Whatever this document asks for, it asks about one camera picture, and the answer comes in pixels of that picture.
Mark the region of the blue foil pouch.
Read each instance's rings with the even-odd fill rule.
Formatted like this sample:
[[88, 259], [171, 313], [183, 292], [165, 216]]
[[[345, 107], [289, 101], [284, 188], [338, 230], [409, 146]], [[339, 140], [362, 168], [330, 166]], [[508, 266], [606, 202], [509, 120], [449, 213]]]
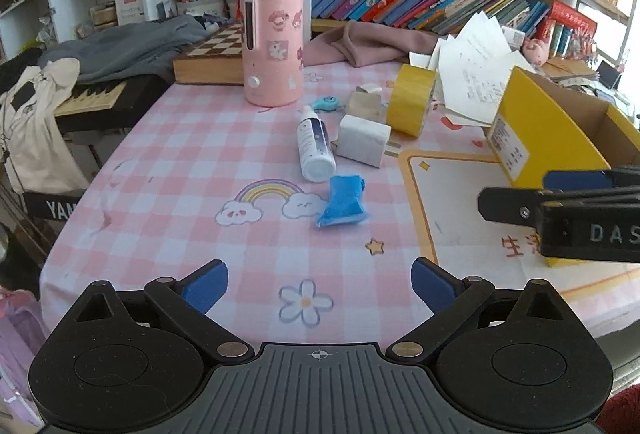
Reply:
[[366, 183], [358, 175], [333, 176], [329, 181], [329, 200], [317, 219], [317, 226], [358, 224], [369, 218], [362, 197]]

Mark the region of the yellow tape roll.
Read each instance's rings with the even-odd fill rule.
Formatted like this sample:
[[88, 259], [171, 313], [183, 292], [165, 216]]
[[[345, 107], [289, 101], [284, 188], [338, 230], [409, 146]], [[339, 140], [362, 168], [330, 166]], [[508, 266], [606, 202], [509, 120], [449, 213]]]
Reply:
[[395, 79], [386, 110], [386, 124], [419, 138], [431, 106], [436, 74], [426, 68], [404, 64]]

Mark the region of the white rectangular box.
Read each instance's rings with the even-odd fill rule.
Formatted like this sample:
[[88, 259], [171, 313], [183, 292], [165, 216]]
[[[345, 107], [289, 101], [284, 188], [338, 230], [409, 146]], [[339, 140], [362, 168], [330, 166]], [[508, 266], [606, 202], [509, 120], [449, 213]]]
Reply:
[[386, 124], [346, 114], [338, 125], [336, 154], [380, 168], [391, 132]]

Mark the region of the yellow cardboard box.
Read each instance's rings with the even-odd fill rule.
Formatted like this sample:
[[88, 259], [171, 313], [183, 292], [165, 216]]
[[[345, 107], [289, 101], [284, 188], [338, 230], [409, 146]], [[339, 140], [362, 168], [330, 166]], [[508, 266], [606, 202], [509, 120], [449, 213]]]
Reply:
[[[550, 171], [639, 167], [639, 131], [611, 103], [514, 68], [487, 139], [510, 179], [508, 188], [547, 192], [538, 209], [553, 202], [639, 205], [639, 186], [584, 191], [542, 186]], [[537, 233], [538, 209], [532, 225], [515, 226]]]

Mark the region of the pink pig plush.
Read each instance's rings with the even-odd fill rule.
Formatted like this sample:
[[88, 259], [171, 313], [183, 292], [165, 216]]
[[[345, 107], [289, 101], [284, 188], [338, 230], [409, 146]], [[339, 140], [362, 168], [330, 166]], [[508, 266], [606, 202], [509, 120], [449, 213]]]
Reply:
[[549, 59], [549, 42], [544, 39], [526, 38], [521, 53], [529, 64], [540, 68]]

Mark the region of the stack of white papers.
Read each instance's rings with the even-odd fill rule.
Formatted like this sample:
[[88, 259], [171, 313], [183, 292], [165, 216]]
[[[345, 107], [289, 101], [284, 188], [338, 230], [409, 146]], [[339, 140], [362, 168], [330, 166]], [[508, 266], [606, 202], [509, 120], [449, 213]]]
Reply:
[[434, 100], [454, 125], [488, 127], [514, 68], [533, 71], [510, 47], [496, 18], [474, 14], [457, 36], [438, 38], [430, 54], [412, 52], [409, 63], [436, 74]]

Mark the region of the pink checked tablecloth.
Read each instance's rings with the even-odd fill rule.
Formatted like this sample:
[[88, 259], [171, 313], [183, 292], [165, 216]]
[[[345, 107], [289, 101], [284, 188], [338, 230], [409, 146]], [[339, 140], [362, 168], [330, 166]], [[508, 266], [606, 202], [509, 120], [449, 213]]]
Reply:
[[138, 290], [213, 259], [229, 272], [209, 315], [253, 344], [394, 342], [430, 310], [410, 269], [431, 258], [454, 276], [519, 289], [546, 279], [594, 336], [639, 317], [636, 266], [549, 267], [528, 229], [488, 223], [477, 194], [506, 183], [483, 131], [428, 113], [418, 139], [390, 139], [378, 167], [338, 159], [364, 181], [362, 223], [319, 227], [323, 183], [300, 171], [300, 108], [257, 108], [238, 87], [170, 87], [112, 154], [41, 275], [55, 326], [96, 280]]

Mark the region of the small white charger plug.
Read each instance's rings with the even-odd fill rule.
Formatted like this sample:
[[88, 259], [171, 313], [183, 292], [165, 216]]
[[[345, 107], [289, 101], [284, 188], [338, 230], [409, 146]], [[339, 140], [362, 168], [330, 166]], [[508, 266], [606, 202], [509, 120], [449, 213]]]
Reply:
[[373, 122], [384, 122], [383, 89], [375, 84], [362, 84], [349, 95], [348, 115]]

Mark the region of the white spray bottle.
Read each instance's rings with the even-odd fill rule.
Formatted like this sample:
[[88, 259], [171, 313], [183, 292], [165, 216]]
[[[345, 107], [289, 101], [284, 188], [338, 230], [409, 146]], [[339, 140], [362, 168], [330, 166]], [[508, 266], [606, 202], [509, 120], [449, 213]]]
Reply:
[[326, 124], [310, 105], [304, 105], [296, 129], [300, 170], [311, 183], [325, 183], [334, 176], [336, 163]]

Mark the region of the black keyboard piano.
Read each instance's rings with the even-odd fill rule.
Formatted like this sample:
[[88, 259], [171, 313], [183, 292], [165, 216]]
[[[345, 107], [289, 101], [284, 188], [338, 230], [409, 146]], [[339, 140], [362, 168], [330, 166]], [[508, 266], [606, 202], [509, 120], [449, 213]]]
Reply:
[[91, 179], [103, 167], [106, 155], [98, 146], [106, 137], [125, 136], [169, 87], [157, 75], [134, 76], [92, 85], [78, 85], [70, 99], [54, 111], [65, 142], [84, 156], [78, 161]]

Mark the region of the cream white jacket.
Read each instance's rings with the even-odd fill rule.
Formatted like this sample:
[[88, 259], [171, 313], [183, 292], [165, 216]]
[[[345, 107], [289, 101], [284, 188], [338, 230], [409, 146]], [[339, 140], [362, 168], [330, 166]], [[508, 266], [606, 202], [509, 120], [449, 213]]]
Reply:
[[64, 58], [25, 68], [1, 96], [1, 163], [17, 194], [64, 194], [89, 181], [56, 123], [54, 111], [73, 94], [80, 62]]

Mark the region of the pink cloth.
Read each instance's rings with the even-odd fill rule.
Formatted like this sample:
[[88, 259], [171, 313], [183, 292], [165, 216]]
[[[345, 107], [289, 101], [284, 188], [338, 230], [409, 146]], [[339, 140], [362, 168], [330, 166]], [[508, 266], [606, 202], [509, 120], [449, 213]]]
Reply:
[[348, 22], [307, 42], [303, 64], [347, 62], [353, 68], [363, 68], [390, 61], [407, 62], [410, 52], [431, 54], [438, 41], [437, 35], [420, 30]]

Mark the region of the row of colourful books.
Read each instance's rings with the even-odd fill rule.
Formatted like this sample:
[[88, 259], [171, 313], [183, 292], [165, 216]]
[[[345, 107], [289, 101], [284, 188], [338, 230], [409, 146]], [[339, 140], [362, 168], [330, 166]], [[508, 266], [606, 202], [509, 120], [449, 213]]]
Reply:
[[477, 13], [528, 39], [548, 42], [551, 56], [585, 59], [594, 50], [597, 22], [560, 0], [311, 0], [314, 20], [375, 23], [439, 36], [460, 32]]

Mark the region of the grey clothing pile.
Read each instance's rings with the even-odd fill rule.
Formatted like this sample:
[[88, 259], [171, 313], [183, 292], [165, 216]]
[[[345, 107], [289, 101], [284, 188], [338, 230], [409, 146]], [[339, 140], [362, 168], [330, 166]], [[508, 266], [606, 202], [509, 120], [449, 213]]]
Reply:
[[172, 61], [206, 36], [204, 26], [193, 16], [127, 24], [61, 42], [45, 51], [38, 65], [42, 68], [60, 59], [76, 59], [81, 85], [147, 75], [171, 84], [175, 82]]

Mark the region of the pink cylindrical humidifier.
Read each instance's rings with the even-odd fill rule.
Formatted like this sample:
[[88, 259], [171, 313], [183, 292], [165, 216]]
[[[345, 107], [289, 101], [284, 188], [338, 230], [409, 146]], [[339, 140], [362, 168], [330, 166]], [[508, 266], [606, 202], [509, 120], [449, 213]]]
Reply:
[[304, 89], [304, 0], [240, 0], [245, 97], [262, 108], [296, 102]]

